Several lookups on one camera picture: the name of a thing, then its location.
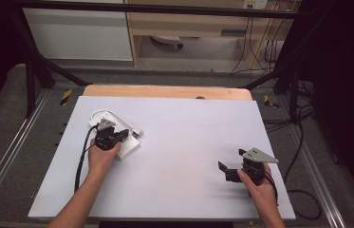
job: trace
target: hand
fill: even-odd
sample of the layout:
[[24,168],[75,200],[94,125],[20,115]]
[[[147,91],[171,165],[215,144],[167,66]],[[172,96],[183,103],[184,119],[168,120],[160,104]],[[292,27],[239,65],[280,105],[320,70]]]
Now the hand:
[[[271,175],[270,167],[267,163],[263,163],[265,171]],[[277,209],[274,189],[271,183],[262,179],[259,186],[253,183],[251,178],[242,170],[238,169],[238,176],[247,186],[251,193],[254,206],[256,207],[259,217],[265,222],[266,227],[285,227],[281,220],[280,213]]]
[[[91,140],[90,145],[94,144],[94,139]],[[114,148],[103,151],[96,145],[93,145],[88,150],[88,174],[104,175],[118,152],[121,150],[121,142],[118,142]]]

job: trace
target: black pole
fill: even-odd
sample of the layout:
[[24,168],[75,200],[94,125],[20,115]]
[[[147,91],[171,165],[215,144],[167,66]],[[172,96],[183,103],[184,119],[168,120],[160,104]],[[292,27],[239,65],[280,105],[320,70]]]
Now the black pole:
[[253,10],[253,9],[203,8],[203,7],[165,6],[165,5],[86,3],[86,2],[63,2],[63,1],[42,1],[42,0],[11,0],[10,2],[14,6],[19,8],[50,9],[50,10],[146,12],[146,13],[191,14],[191,15],[280,18],[280,19],[297,19],[297,18],[312,16],[312,14],[307,12],[275,11],[275,10],[260,10],[260,9]]

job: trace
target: small object on floor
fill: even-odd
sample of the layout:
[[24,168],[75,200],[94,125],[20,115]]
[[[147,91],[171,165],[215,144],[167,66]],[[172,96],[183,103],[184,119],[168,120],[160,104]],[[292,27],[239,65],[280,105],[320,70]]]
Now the small object on floor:
[[64,93],[64,97],[62,97],[61,102],[59,103],[60,106],[65,106],[67,100],[70,97],[70,94],[72,93],[72,89],[67,89],[66,92]]
[[265,106],[272,106],[274,108],[280,108],[279,104],[271,103],[269,100],[269,96],[267,96],[267,95],[265,95]]
[[166,44],[166,45],[177,45],[178,48],[183,48],[183,44],[180,42],[177,36],[150,36],[154,40]]

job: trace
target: white cabinet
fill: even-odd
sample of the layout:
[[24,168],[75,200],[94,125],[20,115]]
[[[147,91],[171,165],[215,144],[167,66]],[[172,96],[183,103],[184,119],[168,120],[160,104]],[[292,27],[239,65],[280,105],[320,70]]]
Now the white cabinet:
[[[122,0],[80,2],[123,3]],[[38,49],[49,59],[132,61],[124,12],[24,11]]]

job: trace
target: wall outlet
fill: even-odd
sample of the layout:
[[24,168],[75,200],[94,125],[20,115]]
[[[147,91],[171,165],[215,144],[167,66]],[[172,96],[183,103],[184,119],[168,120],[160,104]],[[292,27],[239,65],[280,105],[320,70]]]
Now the wall outlet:
[[256,10],[264,10],[266,4],[268,4],[268,0],[256,0],[256,3],[254,4],[253,8]]
[[256,0],[244,0],[244,5],[242,5],[242,9],[254,9],[256,5]]

